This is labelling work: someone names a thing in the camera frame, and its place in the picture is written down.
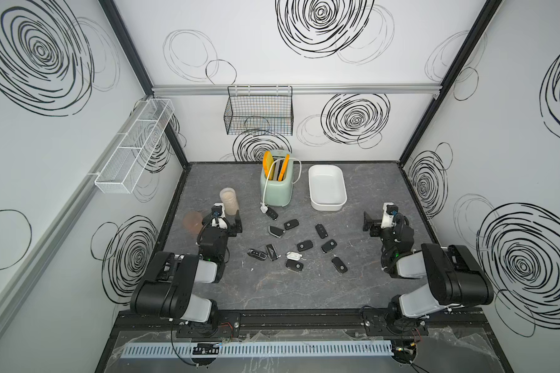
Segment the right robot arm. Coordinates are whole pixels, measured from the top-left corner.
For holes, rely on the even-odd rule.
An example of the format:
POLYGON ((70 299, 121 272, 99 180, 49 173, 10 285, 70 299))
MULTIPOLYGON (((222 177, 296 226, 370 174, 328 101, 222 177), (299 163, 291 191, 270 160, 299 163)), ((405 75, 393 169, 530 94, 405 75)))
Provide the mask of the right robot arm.
POLYGON ((468 247, 423 243, 416 249, 414 229, 397 205, 385 203, 380 219, 364 212, 362 230, 381 240, 380 263, 386 274, 426 280, 413 292, 392 298, 385 316, 388 326, 444 310, 487 306, 495 298, 493 285, 468 247))

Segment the black silver key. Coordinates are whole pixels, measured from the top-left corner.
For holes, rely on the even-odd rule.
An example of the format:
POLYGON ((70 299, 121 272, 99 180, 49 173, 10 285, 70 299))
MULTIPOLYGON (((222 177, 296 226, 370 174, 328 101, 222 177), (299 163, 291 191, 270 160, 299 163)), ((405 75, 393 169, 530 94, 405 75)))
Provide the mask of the black silver key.
POLYGON ((269 226, 268 233, 276 238, 281 238, 285 234, 285 231, 282 228, 269 226))

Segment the black VW key bottom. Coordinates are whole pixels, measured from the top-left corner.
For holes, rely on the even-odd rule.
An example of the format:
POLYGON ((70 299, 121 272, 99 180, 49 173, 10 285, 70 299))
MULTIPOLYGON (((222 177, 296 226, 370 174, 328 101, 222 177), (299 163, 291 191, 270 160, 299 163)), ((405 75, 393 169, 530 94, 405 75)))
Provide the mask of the black VW key bottom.
POLYGON ((303 263, 298 260, 287 260, 286 267, 295 272, 301 272, 304 268, 303 263))

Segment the black chrome Bentley key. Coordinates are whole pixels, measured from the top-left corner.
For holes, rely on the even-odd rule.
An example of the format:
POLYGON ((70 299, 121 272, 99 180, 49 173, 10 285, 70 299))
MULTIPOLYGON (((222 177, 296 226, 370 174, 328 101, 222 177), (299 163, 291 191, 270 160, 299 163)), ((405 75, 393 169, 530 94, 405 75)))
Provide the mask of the black chrome Bentley key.
POLYGON ((270 259, 272 261, 276 261, 278 259, 278 253, 276 252, 275 247, 273 247, 272 244, 268 244, 266 246, 266 250, 267 250, 268 256, 270 257, 270 259))

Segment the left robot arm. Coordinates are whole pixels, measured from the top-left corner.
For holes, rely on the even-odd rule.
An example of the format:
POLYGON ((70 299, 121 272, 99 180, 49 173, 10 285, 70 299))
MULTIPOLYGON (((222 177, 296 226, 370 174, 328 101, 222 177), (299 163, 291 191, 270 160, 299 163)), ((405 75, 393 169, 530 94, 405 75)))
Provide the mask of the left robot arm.
POLYGON ((196 238, 198 253, 177 255, 158 252, 135 288, 130 310, 137 315, 196 323, 209 329, 219 326, 216 301, 193 293, 195 284, 217 284, 221 281, 230 255, 229 238, 242 233, 239 211, 230 215, 216 203, 202 219, 196 238))

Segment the black key with buttons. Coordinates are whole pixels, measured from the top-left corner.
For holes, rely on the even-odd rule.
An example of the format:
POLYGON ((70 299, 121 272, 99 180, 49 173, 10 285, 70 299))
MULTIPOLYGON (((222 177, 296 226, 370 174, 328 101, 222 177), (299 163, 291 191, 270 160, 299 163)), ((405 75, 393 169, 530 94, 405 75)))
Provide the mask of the black key with buttons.
POLYGON ((328 238, 328 232, 322 224, 315 225, 315 230, 321 239, 328 238))

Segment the white storage box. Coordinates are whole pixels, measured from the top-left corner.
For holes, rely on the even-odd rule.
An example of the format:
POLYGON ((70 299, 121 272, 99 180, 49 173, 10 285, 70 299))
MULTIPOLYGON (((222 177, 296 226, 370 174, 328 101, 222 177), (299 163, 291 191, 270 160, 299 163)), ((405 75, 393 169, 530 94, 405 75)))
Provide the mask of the white storage box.
POLYGON ((338 166, 311 166, 308 183, 310 203, 316 211, 340 211, 348 200, 344 174, 338 166))

